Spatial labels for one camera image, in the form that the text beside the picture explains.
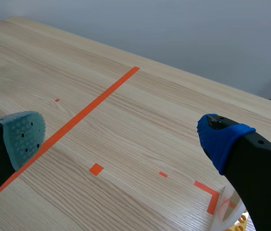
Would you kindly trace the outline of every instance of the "orange tape square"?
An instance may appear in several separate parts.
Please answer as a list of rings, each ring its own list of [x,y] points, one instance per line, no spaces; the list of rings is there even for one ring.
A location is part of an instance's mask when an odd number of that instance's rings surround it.
[[[90,172],[91,174],[97,176],[103,169],[104,169],[104,168],[103,168],[101,165],[95,163],[95,164],[89,169],[89,172]]]

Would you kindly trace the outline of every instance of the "wood grain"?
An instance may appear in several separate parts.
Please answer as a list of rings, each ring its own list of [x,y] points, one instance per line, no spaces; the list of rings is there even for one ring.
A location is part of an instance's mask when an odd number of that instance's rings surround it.
[[[209,230],[211,195],[194,181],[221,193],[226,179],[202,151],[197,121],[217,113],[271,141],[270,101],[10,18],[0,22],[0,116],[39,111],[48,138],[133,66],[140,71],[0,193],[0,230]],[[104,167],[97,177],[94,163]]]

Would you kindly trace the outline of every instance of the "transparent plastic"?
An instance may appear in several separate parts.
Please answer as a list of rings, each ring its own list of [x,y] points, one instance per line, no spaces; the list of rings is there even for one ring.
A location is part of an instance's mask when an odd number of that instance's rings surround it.
[[[223,231],[231,227],[245,211],[245,205],[233,186],[228,183],[212,220],[210,231]]]

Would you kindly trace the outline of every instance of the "small orange tape piece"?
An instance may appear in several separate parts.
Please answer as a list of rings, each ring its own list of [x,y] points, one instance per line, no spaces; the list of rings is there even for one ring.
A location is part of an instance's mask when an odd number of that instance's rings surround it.
[[[104,169],[104,168],[103,168],[101,165],[95,163],[95,164],[89,169],[89,172],[90,172],[91,174],[97,176],[103,169]]]
[[[168,177],[164,172],[159,172],[159,175],[161,175],[162,177]]]

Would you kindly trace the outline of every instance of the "textured gripper pad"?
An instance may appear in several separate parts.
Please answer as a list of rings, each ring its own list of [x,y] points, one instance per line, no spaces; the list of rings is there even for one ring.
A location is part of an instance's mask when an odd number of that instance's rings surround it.
[[[0,118],[11,164],[18,171],[41,147],[45,123],[38,112],[19,112]]]

